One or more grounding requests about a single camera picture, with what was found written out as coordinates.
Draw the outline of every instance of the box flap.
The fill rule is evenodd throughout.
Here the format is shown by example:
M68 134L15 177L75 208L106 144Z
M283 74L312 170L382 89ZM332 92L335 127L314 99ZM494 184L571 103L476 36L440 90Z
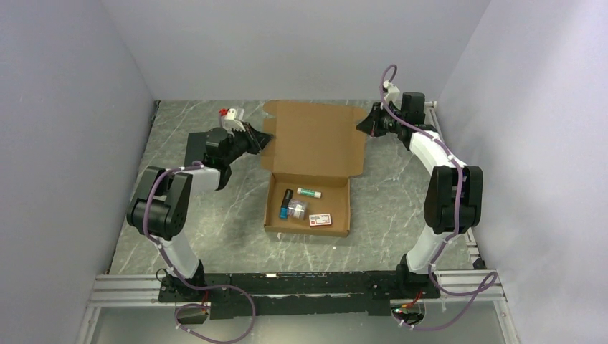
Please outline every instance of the box flap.
M365 110L347 105L271 100L263 130L275 135L262 167L275 173L348 177L363 173Z

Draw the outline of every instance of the open cardboard box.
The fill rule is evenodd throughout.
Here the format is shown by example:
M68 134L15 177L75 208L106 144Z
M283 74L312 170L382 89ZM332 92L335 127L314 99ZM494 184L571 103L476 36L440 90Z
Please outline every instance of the open cardboard box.
M262 153L262 167L272 172L266 201L266 231L346 237L351 230L350 177L363 173L365 134L357 123L366 117L360 107L271 100L264 104L271 116L263 131L275 139ZM308 202L303 220L279 219L285 189ZM320 191L320 199L295 191ZM308 215L331 215L330 226L310 227Z

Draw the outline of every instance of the gray marble table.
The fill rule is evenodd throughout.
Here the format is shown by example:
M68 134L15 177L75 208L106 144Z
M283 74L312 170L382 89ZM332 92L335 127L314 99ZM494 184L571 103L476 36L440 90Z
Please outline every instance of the gray marble table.
M355 105L369 101L322 101ZM181 166L188 133L217 126L221 108L240 106L245 119L261 128L264 101L161 102L139 177L148 165ZM322 272L394 269L424 226L422 206L429 175L394 135L368 138L365 167L351 179L351 233L346 238L266 233L262 227L270 173L260 157L245 155L232 164L222 191L193 197L184 231L206 272ZM164 267L155 247L126 222L111 274L151 274ZM466 243L458 239L438 269L472 269Z

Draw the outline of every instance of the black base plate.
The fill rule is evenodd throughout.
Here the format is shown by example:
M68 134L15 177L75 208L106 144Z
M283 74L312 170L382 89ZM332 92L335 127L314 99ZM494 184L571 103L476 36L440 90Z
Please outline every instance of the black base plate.
M398 279L396 271L205 275L208 285L234 285L254 295L257 315L390 315L390 300L413 299L420 290L424 292L422 298L440 296L430 283L424 283L428 276L416 278L419 280ZM203 295L204 292L182 296L166 287L158 301L201 302ZM208 300L212 303L211 319L251 315L251 305L237 291L210 290Z

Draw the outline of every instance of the small bottle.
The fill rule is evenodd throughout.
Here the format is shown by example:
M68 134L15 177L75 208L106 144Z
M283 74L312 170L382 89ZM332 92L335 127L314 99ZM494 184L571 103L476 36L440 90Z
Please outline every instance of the small bottle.
M298 188L298 193L300 195L314 197L316 199L320 199L321 198L321 192L310 190L309 188Z
M289 212L289 202L291 201L291 197L293 196L293 190L288 188L285 190L285 195L283 196L283 202L281 203L281 210L279 211L279 219L286 220Z

